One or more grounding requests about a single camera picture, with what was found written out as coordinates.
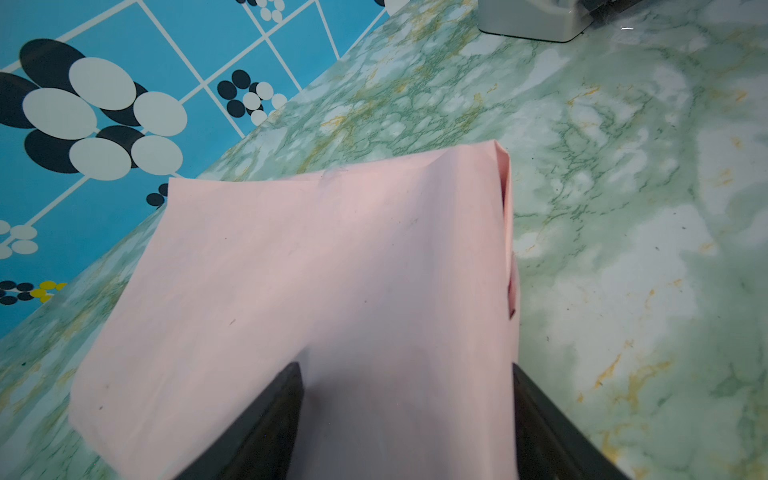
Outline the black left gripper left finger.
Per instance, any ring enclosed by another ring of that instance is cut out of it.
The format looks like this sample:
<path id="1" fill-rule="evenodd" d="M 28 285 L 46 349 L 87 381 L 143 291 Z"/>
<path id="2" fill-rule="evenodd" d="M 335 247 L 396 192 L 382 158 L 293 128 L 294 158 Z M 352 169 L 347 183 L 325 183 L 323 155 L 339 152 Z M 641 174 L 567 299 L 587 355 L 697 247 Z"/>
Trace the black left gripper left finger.
<path id="1" fill-rule="evenodd" d="M 180 479 L 285 479 L 297 437 L 304 385 L 291 362 Z"/>

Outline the small grey white device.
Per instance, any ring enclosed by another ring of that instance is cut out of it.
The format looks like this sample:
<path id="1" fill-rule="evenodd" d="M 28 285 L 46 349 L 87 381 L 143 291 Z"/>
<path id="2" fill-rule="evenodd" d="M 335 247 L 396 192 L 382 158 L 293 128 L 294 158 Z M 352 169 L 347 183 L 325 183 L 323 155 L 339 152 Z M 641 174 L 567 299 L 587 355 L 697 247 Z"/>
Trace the small grey white device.
<path id="1" fill-rule="evenodd" d="M 484 33 L 565 43 L 594 18 L 580 1 L 479 0 L 477 21 Z"/>

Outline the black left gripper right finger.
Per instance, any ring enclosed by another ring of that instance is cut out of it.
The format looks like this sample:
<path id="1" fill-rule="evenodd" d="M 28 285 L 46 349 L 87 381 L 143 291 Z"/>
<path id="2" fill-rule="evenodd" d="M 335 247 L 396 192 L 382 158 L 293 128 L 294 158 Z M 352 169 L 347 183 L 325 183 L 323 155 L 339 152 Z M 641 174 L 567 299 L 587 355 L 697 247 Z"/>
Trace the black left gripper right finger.
<path id="1" fill-rule="evenodd" d="M 521 479 L 627 480 L 516 363 L 512 365 Z"/>

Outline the purple wrapping paper sheet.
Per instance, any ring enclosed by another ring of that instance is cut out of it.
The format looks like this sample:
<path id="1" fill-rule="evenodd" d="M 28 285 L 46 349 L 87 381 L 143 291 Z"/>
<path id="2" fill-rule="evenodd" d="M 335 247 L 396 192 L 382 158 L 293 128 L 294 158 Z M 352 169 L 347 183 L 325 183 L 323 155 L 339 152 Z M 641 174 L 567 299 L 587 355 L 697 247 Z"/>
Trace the purple wrapping paper sheet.
<path id="1" fill-rule="evenodd" d="M 190 469 L 290 364 L 291 479 L 517 477 L 499 143 L 168 193 L 70 393 L 72 427 L 121 477 Z"/>

